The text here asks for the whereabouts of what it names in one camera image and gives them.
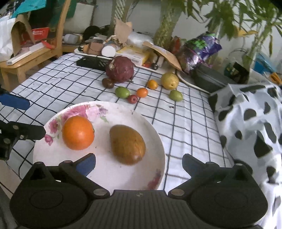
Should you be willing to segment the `yellow pear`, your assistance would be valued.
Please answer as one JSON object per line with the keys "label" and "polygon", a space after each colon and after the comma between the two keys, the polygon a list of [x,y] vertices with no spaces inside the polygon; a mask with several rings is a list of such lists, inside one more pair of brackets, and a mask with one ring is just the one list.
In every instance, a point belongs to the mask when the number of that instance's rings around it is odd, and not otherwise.
{"label": "yellow pear", "polygon": [[174,73],[165,73],[161,77],[161,84],[167,90],[174,90],[179,84],[179,78]]}

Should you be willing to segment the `yellow white box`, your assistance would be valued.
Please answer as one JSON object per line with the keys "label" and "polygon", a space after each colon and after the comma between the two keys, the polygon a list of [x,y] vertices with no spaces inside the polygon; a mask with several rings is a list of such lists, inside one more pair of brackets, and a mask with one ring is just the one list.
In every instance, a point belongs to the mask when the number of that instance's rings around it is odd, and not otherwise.
{"label": "yellow white box", "polygon": [[150,56],[150,51],[126,46],[116,52],[115,57],[117,56],[127,57],[135,65],[142,66],[148,60]]}

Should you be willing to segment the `brown paper envelope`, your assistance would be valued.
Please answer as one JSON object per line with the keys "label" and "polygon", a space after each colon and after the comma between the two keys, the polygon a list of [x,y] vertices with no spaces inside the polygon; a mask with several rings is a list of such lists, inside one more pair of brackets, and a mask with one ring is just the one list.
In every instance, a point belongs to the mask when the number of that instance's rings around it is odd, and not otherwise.
{"label": "brown paper envelope", "polygon": [[181,71],[182,68],[180,66],[179,61],[177,60],[176,56],[173,55],[171,52],[165,50],[162,47],[156,46],[148,41],[143,42],[143,46],[149,47],[155,51],[157,51],[160,55],[162,55],[175,69]]}

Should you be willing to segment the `purple foil snack bag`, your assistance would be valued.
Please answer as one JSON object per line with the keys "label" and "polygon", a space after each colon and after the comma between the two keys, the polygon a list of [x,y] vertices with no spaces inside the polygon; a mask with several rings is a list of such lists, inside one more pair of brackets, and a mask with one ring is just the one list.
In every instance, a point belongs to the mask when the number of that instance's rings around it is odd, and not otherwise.
{"label": "purple foil snack bag", "polygon": [[204,63],[210,56],[222,49],[214,33],[205,32],[186,41],[176,54],[182,71],[189,74],[196,66]]}

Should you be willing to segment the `small red fruit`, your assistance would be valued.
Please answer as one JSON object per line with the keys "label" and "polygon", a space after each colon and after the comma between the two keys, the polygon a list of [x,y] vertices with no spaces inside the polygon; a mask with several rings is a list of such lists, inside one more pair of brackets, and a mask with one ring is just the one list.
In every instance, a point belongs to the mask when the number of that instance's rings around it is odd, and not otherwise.
{"label": "small red fruit", "polygon": [[139,100],[138,96],[136,96],[136,95],[134,95],[134,94],[129,95],[129,96],[127,97],[127,101],[128,101],[130,104],[135,104],[135,103],[138,102],[138,100]]}

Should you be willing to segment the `white floral plate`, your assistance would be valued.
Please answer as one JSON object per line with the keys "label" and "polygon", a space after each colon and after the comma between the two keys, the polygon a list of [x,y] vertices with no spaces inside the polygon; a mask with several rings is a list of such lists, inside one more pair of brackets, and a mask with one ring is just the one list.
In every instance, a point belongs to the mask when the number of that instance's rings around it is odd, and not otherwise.
{"label": "white floral plate", "polygon": [[[62,127],[72,116],[86,117],[94,127],[93,143],[83,150],[68,148],[62,137]],[[146,152],[134,165],[120,163],[111,151],[110,129],[126,125],[143,138]],[[141,114],[121,104],[111,102],[84,102],[68,107],[53,116],[44,126],[46,135],[36,141],[33,161],[46,166],[57,166],[65,160],[76,161],[89,153],[96,157],[96,166],[87,178],[113,192],[115,189],[158,189],[165,170],[165,152],[162,140],[152,124]]]}

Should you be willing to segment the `checked tablecloth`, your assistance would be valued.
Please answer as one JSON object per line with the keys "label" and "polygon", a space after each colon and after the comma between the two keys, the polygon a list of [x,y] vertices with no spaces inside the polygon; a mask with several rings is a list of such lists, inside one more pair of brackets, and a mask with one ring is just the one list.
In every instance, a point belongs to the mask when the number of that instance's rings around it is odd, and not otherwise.
{"label": "checked tablecloth", "polygon": [[13,90],[13,94],[30,101],[30,108],[23,111],[1,106],[1,120],[45,126],[47,136],[43,142],[50,146],[59,139],[58,112],[88,101],[117,103],[141,114],[160,135],[168,163],[161,189],[169,191],[189,178],[182,168],[184,154],[203,162],[230,166],[220,144],[207,94],[180,83],[177,88],[183,95],[180,102],[171,100],[169,91],[158,87],[150,90],[147,97],[130,104],[117,97],[114,89],[103,87],[102,80],[106,77],[103,71],[77,66],[79,58],[77,54],[66,54],[36,71]]}

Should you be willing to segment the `dark brown round fruit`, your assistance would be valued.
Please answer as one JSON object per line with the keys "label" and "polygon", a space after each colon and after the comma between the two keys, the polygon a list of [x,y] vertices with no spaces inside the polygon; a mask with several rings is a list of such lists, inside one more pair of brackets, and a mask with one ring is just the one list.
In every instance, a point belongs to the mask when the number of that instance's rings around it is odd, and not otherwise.
{"label": "dark brown round fruit", "polygon": [[106,89],[112,89],[114,87],[114,82],[111,79],[108,78],[104,78],[102,80],[102,85],[106,88]]}

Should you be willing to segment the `white tray right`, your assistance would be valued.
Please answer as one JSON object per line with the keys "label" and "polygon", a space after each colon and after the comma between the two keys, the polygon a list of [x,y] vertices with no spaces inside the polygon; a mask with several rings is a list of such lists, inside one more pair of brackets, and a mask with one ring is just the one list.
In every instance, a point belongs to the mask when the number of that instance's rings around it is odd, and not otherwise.
{"label": "white tray right", "polygon": [[201,92],[204,92],[206,94],[210,94],[210,92],[196,86],[195,81],[192,79],[191,76],[187,75],[186,73],[184,73],[183,71],[176,71],[176,75],[178,76],[178,78],[186,85],[190,86],[193,89],[197,89]]}

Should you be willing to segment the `large orange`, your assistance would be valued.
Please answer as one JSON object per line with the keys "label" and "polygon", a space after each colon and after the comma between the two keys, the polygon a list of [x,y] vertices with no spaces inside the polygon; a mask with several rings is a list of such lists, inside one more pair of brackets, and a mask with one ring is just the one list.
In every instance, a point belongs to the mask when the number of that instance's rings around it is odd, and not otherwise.
{"label": "large orange", "polygon": [[72,116],[63,125],[62,137],[69,149],[84,150],[93,143],[95,130],[87,118]]}

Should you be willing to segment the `small orange kumquat far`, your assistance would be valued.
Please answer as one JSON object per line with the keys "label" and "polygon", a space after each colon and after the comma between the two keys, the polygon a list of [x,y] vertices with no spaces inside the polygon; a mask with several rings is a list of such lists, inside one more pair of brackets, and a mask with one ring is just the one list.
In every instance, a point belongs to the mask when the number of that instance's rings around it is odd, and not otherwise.
{"label": "small orange kumquat far", "polygon": [[157,83],[157,81],[155,81],[155,80],[149,80],[149,81],[147,82],[147,87],[148,87],[149,89],[151,89],[151,90],[155,90],[155,89],[158,88],[158,83]]}

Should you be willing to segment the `green plum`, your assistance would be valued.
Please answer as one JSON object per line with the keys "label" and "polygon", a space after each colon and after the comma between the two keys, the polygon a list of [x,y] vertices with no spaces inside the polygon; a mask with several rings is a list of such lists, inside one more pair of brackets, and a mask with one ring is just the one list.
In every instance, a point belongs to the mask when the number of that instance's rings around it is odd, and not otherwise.
{"label": "green plum", "polygon": [[130,96],[130,91],[126,87],[117,87],[115,89],[115,95],[119,98],[126,99]]}
{"label": "green plum", "polygon": [[169,98],[175,102],[180,102],[183,100],[183,95],[177,90],[170,91]]}

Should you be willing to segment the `cow print cloth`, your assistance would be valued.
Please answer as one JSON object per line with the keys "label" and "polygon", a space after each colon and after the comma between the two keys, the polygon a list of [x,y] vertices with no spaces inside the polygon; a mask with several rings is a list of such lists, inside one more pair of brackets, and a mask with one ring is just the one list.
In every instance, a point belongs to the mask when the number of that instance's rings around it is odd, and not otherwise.
{"label": "cow print cloth", "polygon": [[281,89],[272,83],[229,84],[208,102],[231,164],[243,164],[268,201],[260,226],[281,228]]}

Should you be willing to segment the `brown green mango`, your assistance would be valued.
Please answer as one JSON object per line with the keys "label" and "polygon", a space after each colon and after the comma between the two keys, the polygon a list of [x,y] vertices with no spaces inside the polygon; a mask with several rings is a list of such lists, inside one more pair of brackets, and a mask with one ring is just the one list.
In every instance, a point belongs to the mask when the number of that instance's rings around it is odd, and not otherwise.
{"label": "brown green mango", "polygon": [[109,135],[112,153],[120,163],[134,165],[145,156],[145,141],[135,129],[126,125],[114,125]]}

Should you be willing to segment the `brown cardboard small box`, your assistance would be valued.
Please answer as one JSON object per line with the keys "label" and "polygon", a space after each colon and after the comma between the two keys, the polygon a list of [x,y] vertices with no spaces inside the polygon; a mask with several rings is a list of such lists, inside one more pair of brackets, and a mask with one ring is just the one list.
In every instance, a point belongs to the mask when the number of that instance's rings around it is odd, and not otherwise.
{"label": "brown cardboard small box", "polygon": [[101,51],[103,49],[103,43],[98,43],[98,42],[92,42],[88,46],[88,51],[87,53],[90,55],[101,55]]}

